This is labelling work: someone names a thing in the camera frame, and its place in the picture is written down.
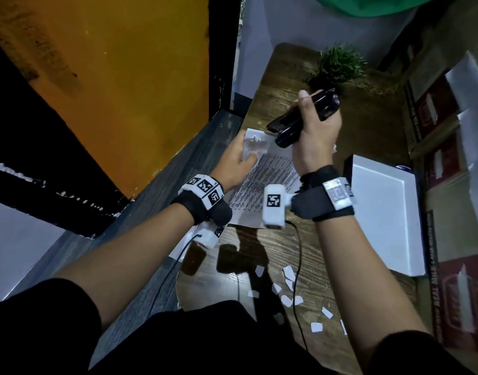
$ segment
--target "black sleeve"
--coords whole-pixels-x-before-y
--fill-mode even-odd
[[[369,373],[473,374],[431,335],[408,330],[387,336],[369,363]]]
[[[45,280],[0,302],[5,372],[86,372],[100,335],[97,307],[69,280]]]

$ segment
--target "orange wall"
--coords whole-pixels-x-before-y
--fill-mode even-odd
[[[0,0],[0,45],[128,198],[208,120],[208,0]]]

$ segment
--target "gray floor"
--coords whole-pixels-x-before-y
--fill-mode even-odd
[[[143,190],[136,201],[124,210],[102,236],[91,240],[65,232],[18,284],[12,295],[50,278],[64,265],[139,225],[167,207],[177,194],[180,186],[194,174],[211,172],[231,139],[235,137],[241,124],[242,119],[240,117],[224,111],[218,112],[211,122],[171,160],[167,167]],[[173,259],[166,258],[149,283],[102,335],[93,354],[91,366],[142,325],[150,315],[161,311],[176,310],[177,301],[174,284],[180,265],[177,265],[169,275],[155,301],[154,307],[150,308],[155,293],[174,263]]]

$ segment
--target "white wall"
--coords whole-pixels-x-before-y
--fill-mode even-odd
[[[64,229],[0,204],[0,301],[63,232]]]
[[[253,98],[273,48],[289,42],[323,50],[351,43],[379,64],[413,11],[378,18],[348,17],[316,0],[246,0],[236,92]]]

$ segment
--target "wood grain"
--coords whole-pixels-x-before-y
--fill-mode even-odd
[[[261,84],[244,119],[243,128],[265,130],[266,125],[284,113],[300,89],[308,89],[305,80],[315,69],[318,53],[287,43],[276,46]],[[341,97],[343,128],[334,155],[335,166],[342,170],[343,161],[358,154],[380,162],[409,164],[402,131],[401,112],[394,90],[396,79],[368,70],[367,76],[344,86]],[[344,335],[340,314],[324,265],[324,258],[312,222],[293,214],[287,219],[296,224],[302,243],[302,266],[296,294],[303,304],[296,306],[309,352],[325,367],[342,373],[360,373],[357,360]],[[301,345],[302,339],[293,308],[284,308],[280,296],[292,297],[282,268],[298,266],[298,237],[294,227],[284,230],[251,229],[229,226],[215,248],[203,252],[192,246],[176,282],[176,293],[184,310],[203,308],[224,300],[239,300],[246,310],[266,329],[274,329],[273,315],[279,311],[286,321],[284,330]],[[257,265],[267,271],[261,278]],[[416,301],[415,281],[395,274],[410,299]],[[279,296],[272,283],[282,287]],[[259,298],[248,297],[249,290],[259,291]],[[334,317],[326,318],[321,308]],[[311,333],[310,323],[322,322],[321,333]]]

